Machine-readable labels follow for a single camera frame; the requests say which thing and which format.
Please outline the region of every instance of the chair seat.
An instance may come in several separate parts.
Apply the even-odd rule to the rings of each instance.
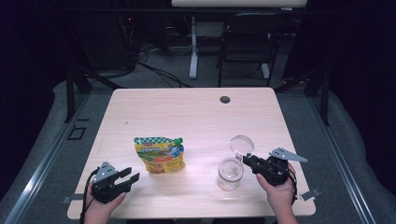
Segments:
[[[224,61],[240,63],[271,62],[271,46],[266,35],[228,34]]]

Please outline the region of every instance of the hand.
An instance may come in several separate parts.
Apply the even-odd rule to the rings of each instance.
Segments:
[[[92,196],[92,182],[88,186],[87,190],[87,211],[85,212],[85,222],[86,224],[106,224],[110,220],[111,213],[116,209],[117,206],[122,203],[125,199],[126,193],[120,194],[117,198],[109,203],[100,203],[93,199]]]
[[[294,168],[289,163],[289,169],[294,173]],[[260,186],[267,192],[267,200],[274,210],[278,224],[281,223],[297,223],[291,208],[291,202],[294,192],[294,186],[291,180],[288,180],[279,186],[270,185],[267,180],[260,174],[256,175]]]

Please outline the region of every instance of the person's right hand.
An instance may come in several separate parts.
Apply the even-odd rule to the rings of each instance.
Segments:
[[[289,169],[294,173],[294,168],[289,163]],[[267,200],[274,210],[278,224],[297,223],[291,208],[291,202],[294,192],[294,186],[291,180],[288,180],[279,186],[270,185],[267,180],[260,174],[256,174],[260,186],[267,192]]]

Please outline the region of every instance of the wooden table top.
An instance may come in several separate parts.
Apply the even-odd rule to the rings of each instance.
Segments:
[[[222,96],[230,103],[222,103]],[[219,163],[233,157],[230,140],[238,134],[248,136],[255,144],[254,154],[264,159],[277,147],[295,152],[270,88],[116,90],[76,194],[83,193],[89,174],[108,161],[118,170],[132,167],[132,175],[140,173],[114,218],[273,216],[265,191],[246,165],[238,189],[224,191],[217,184]],[[150,136],[183,138],[186,167],[173,174],[149,174],[135,152],[134,138]],[[290,163],[298,191],[309,191],[300,163]],[[78,219],[81,207],[82,201],[71,202],[67,215]],[[310,216],[316,208],[312,201],[297,200],[293,210],[296,216]]]
[[[306,0],[172,0],[173,7],[305,7]]]

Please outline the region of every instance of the person's left hand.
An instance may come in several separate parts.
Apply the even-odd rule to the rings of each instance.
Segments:
[[[111,213],[116,209],[117,206],[122,203],[125,199],[126,193],[120,194],[117,198],[109,203],[100,203],[93,199],[92,196],[92,182],[88,186],[87,190],[87,206],[92,201],[91,205],[89,205],[87,211],[85,212],[85,221],[86,224],[106,224],[110,220]]]

